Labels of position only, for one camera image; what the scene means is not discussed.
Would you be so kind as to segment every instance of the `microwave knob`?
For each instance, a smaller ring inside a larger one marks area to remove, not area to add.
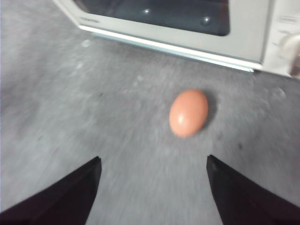
[[[280,56],[291,62],[289,75],[300,78],[300,34],[291,34],[279,43]]]
[[[300,46],[300,34],[291,34],[282,38],[279,42],[280,56],[293,60]]]

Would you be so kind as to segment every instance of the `microwave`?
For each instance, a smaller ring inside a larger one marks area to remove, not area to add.
[[[300,75],[300,0],[54,0],[82,29],[244,71]]]

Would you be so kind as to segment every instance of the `concrete floor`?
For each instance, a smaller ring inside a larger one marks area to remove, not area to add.
[[[168,125],[189,88],[205,128]],[[102,158],[88,225],[220,225],[213,154],[300,206],[300,81],[93,37],[48,0],[1,1],[1,210]]]

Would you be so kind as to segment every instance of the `egg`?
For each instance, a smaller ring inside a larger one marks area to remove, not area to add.
[[[169,115],[172,131],[179,137],[188,137],[202,128],[208,115],[205,94],[196,89],[186,90],[174,100]]]

